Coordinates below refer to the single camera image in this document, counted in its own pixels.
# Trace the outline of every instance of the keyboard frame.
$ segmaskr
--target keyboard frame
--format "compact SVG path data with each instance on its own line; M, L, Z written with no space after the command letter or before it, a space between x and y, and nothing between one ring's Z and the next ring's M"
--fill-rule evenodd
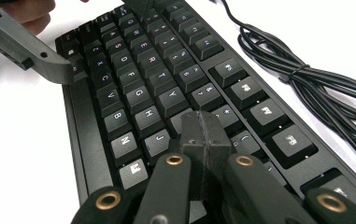
M172 2L174 1L156 1L155 8L164 8ZM337 169L342 175L344 175L349 180L349 182L356 188L356 174L335 154L335 152L329 146L327 146L323 142L323 140L320 139L319 136L314 133L313 130L311 130L311 128L309 128L309 126L306 125L306 123L282 100L282 98L266 84L266 82L249 66L249 64L246 63L245 60L242 59L239 54L236 53L236 51L232 49L227 44L227 42L224 41L224 39L188 3L186 3L185 1L181 2L193 14L193 16L199 22L201 22L211 34L214 35L214 37L223 46L224 51L218 53L217 56L212 56L204 61L198 60L195 54L192 52L191 48L184 42L184 40L182 40L181 36L175 31L175 29L173 29L169 20L165 19L164 14L161 13L160 10L158 11L160 12L160 15L163 17L164 21L171 27L172 32L179 38L181 44L186 48L186 50L192 55L195 62L200 65L200 67L206 73L206 76L208 77L210 82L213 83L218 89L226 103L232 107L239 119L243 122L244 126L252 134L252 136L255 138L260 147L264 150L270 161L272 161L278 168L279 172L282 174L288 184L292 187L292 190L298 196L300 196L300 198L304 198L304 194L300 189L303 184L308 183L309 181L319 177L321 174L333 168ZM58 42L58 39L56 40L56 45L57 48L58 45L61 45L61 43ZM292 123L297 125L306 134L306 136L311 140L311 142L313 142L313 144L319 149L317 153L310 156L308 159L299 162L288 170L282 168L277 159L273 156L272 152L267 148L263 140L256 132L253 131L248 122L243 118L241 112L234 106L234 104L230 101L229 97L225 94L221 87L219 87L212 75L210 75L208 72L210 68L212 68L216 64L224 62L229 58L235 58L236 61L239 62L240 65L244 68L244 70L249 74L249 76L251 76L262 87L262 89L266 92L267 96L271 98L284 111L284 113L289 117ZM87 199L89 193L87 183L88 177L85 174L83 168L83 160L81 156L82 143L85 141L85 139L79 139L78 137L78 129L75 121L75 111L72 104L72 98L76 96L74 93L72 95L72 86L63 85L63 94L72 147L72 155L75 166L76 180L78 185L78 197L80 204L83 204Z

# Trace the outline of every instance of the mechanical keyboard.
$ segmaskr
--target mechanical keyboard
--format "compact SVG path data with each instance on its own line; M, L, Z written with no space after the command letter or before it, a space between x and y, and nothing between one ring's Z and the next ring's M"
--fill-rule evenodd
M75 71L63 90L81 203L105 186L143 193L193 110L215 114L290 193L356 203L356 174L185 1L155 1L143 19L116 7L55 42Z

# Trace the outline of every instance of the hand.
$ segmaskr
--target hand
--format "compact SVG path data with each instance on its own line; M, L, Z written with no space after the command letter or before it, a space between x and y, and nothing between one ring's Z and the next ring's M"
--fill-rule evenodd
M16 0L0 4L9 15L20 22L32 34L40 34L50 23L50 12L55 8L54 0Z

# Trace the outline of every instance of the black cable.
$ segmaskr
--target black cable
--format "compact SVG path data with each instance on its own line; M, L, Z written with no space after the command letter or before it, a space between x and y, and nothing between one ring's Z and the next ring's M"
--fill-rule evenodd
M280 74L289 83L306 108L323 124L345 139L356 151L356 108L334 98L329 91L356 99L356 80L311 68L276 36L236 19L226 0L229 18L240 26L238 43L261 66Z

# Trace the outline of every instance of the white background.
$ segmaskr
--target white background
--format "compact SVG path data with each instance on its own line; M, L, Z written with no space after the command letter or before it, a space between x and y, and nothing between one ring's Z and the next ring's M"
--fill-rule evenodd
M227 19L221 4L188 2L241 52L237 27ZM50 26L39 36L53 48L55 37L112 10L121 1L56 3ZM228 3L240 20L279 37L312 67L356 78L356 1ZM249 63L356 171L355 153L309 115L288 86ZM0 54L0 223L69 223L77 210L62 88L33 71L23 72Z

